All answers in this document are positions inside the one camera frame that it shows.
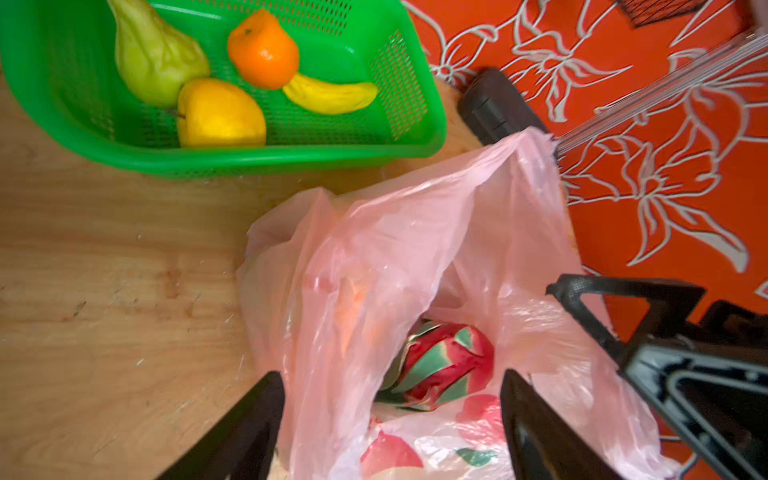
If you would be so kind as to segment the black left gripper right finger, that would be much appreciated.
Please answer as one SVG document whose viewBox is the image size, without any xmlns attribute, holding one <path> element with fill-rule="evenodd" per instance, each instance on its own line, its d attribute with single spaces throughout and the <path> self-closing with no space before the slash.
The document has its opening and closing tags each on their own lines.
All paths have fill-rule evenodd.
<svg viewBox="0 0 768 480">
<path fill-rule="evenodd" d="M 501 415 L 517 480 L 590 480 L 621 476 L 516 371 L 500 391 Z"/>
</svg>

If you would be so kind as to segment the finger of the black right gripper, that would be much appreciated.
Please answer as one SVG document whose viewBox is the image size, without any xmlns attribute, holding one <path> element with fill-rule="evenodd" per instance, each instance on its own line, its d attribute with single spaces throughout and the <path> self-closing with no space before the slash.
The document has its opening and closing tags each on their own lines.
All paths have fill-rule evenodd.
<svg viewBox="0 0 768 480">
<path fill-rule="evenodd" d="M 693 338 L 688 318 L 706 289 L 671 279 L 562 274 L 546 293 L 621 366 L 651 338 Z"/>
</svg>

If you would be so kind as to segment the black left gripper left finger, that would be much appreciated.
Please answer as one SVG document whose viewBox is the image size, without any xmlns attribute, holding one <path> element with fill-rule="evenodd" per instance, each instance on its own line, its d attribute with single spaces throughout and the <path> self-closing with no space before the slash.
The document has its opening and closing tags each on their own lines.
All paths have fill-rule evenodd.
<svg viewBox="0 0 768 480">
<path fill-rule="evenodd" d="M 265 374 L 161 479 L 265 479 L 285 405 L 277 371 Z"/>
</svg>

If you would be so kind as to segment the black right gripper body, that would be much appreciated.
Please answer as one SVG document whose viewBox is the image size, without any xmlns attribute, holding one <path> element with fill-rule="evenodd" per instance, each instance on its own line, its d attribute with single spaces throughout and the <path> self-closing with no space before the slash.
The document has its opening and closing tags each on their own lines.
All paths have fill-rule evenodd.
<svg viewBox="0 0 768 480">
<path fill-rule="evenodd" d="M 767 317 L 727 301 L 642 324 L 623 377 L 724 479 L 767 476 Z"/>
</svg>

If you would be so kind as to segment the red green dragon fruit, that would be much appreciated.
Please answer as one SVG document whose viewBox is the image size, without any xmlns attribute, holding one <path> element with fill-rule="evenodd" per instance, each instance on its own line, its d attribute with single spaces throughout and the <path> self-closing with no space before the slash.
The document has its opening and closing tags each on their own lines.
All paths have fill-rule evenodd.
<svg viewBox="0 0 768 480">
<path fill-rule="evenodd" d="M 375 401 L 413 411 L 483 390 L 493 377 L 495 347 L 468 324 L 421 319 L 384 375 Z"/>
</svg>

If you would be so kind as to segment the pink translucent plastic bag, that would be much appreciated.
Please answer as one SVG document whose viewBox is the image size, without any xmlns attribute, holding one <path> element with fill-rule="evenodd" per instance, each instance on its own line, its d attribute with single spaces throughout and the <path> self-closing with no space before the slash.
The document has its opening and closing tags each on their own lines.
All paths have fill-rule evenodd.
<svg viewBox="0 0 768 480">
<path fill-rule="evenodd" d="M 284 383 L 289 478 L 510 479 L 508 369 L 622 477 L 678 472 L 649 407 L 545 293 L 582 270 L 554 150 L 529 128 L 349 194 L 301 192 L 251 226 L 242 317 L 256 369 Z M 492 379 L 433 411 L 377 403 L 421 319 L 483 332 Z"/>
</svg>

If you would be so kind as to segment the yellow lemon fruit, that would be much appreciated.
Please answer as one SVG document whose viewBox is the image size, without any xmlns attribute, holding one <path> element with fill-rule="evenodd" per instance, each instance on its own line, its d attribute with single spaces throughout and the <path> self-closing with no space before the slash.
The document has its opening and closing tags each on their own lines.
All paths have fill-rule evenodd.
<svg viewBox="0 0 768 480">
<path fill-rule="evenodd" d="M 244 90 L 200 78 L 187 82 L 179 93 L 177 135 L 183 148 L 262 147 L 267 126 L 262 109 Z"/>
</svg>

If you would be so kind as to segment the orange fruit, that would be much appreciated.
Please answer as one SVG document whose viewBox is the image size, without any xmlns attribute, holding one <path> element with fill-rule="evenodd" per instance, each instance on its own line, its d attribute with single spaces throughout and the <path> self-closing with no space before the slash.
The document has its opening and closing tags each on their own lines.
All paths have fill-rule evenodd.
<svg viewBox="0 0 768 480">
<path fill-rule="evenodd" d="M 278 19 L 260 9 L 230 34 L 227 52 L 240 76 L 265 90 L 286 86 L 299 69 L 299 49 Z"/>
</svg>

